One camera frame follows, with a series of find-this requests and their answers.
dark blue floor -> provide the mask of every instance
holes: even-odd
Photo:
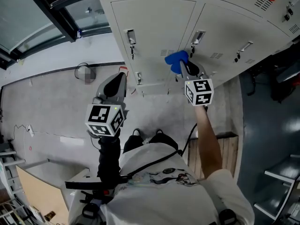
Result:
[[[270,97],[268,77],[260,75],[257,81],[256,93],[247,96],[253,87],[251,78],[247,72],[240,75],[244,141],[238,185],[252,205],[262,203],[266,188],[276,183],[263,174],[264,170],[290,154],[300,154],[300,87],[280,104]],[[272,223],[272,219],[253,209],[256,225]]]

black window frame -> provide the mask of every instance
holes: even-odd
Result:
[[[47,41],[44,41],[36,46],[21,52],[17,48],[11,53],[0,48],[0,53],[7,57],[10,61],[0,58],[0,68],[6,70],[9,66],[31,56],[41,50],[50,48],[52,46],[65,43],[75,42],[79,37],[77,36],[80,28],[76,25],[74,19],[66,10],[66,6],[74,4],[82,0],[56,0],[49,4],[46,0],[33,0],[36,5],[42,10],[42,12],[48,17],[48,19],[54,24],[54,26],[60,30],[62,35],[53,37]],[[80,30],[81,37],[89,37],[98,34],[111,33],[112,30],[108,23],[99,25],[93,25]]]

white cube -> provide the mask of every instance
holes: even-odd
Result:
[[[89,104],[85,124],[95,135],[115,136],[124,119],[120,105]]]
[[[193,106],[209,105],[214,95],[211,79],[199,79],[185,82],[184,94]]]

gray floor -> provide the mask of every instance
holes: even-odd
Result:
[[[48,134],[34,134],[24,128],[15,130],[13,145],[17,155],[32,163],[46,158],[79,164],[90,168],[92,175],[98,170],[99,152],[91,145],[84,124],[87,104],[92,102],[99,84],[109,75],[117,73],[119,66],[98,67],[97,79],[89,85],[74,78],[74,71],[63,71],[17,82],[3,89],[1,107],[4,138],[13,138],[14,125],[32,125],[35,132],[83,138],[84,145],[61,143],[60,138]],[[121,145],[141,128],[147,136],[160,128],[184,147],[195,124],[194,109],[183,94],[142,96],[127,93],[129,110],[121,130]],[[209,117],[216,134],[233,131],[242,138],[241,92],[238,78],[215,89]]]
[[[251,204],[265,200],[265,188],[276,182],[264,175],[264,170],[290,154],[300,154],[300,89],[279,104],[270,97],[267,77],[261,75],[257,82],[256,93],[247,96],[252,82],[248,73],[240,75],[244,141],[238,185]],[[271,224],[270,218],[256,208],[254,211],[255,224]]]

black sleeve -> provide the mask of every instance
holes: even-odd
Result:
[[[118,184],[120,173],[119,157],[121,153],[119,135],[120,129],[115,137],[103,136],[98,141],[101,149],[99,150],[100,157],[97,177],[104,183]]]

